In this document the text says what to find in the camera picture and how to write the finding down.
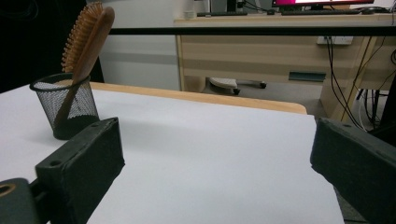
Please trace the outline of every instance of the hairbrush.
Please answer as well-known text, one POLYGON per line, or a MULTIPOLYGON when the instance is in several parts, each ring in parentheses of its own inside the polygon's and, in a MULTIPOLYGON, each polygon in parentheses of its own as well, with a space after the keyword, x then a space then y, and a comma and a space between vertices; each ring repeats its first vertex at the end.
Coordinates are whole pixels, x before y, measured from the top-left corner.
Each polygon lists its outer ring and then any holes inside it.
MULTIPOLYGON (((89 3, 85 6, 71 30, 62 57, 63 71, 73 73, 72 85, 86 78, 105 44, 114 21, 114 9, 102 7, 101 2, 89 3)), ((67 120, 70 108, 78 88, 72 88, 65 96, 59 109, 54 125, 67 120)))

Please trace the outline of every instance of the keyboard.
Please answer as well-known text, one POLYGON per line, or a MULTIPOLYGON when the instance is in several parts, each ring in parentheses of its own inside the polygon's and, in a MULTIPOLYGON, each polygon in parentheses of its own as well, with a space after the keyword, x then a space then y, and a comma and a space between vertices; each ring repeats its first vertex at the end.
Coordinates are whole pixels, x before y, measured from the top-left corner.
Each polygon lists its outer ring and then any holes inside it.
POLYGON ((307 11, 283 11, 282 16, 310 16, 310 15, 356 15, 361 13, 357 9, 324 9, 307 11))
POLYGON ((235 12, 197 12, 197 17, 212 17, 212 16, 246 16, 246 11, 235 12))

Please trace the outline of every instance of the white table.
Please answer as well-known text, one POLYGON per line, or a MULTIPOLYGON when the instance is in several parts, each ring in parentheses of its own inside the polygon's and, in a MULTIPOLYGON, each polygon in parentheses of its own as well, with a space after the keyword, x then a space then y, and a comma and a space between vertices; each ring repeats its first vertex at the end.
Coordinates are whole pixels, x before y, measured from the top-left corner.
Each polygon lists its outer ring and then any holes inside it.
MULTIPOLYGON (((93 91, 118 117, 126 165, 90 223, 344 223, 309 162, 314 117, 93 91)), ((0 94, 0 180, 35 179, 64 141, 28 87, 0 94)))

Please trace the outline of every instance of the black mesh cup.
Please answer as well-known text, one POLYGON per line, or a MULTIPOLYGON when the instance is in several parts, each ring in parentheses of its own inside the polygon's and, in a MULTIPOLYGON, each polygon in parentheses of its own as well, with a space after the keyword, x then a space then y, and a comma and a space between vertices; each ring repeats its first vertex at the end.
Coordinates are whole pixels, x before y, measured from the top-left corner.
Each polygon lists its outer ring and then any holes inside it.
POLYGON ((30 89, 37 93, 57 139, 69 140, 99 120, 90 77, 73 84, 72 74, 62 73, 43 77, 30 84, 30 89))

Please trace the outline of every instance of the monitor screen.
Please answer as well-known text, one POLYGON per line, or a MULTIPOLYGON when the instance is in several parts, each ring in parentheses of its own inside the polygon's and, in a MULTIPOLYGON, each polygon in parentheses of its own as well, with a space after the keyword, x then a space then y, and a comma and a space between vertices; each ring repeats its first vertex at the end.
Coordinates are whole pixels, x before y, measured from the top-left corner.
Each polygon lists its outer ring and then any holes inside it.
POLYGON ((374 0, 273 0, 273 7, 323 7, 372 4, 374 0))

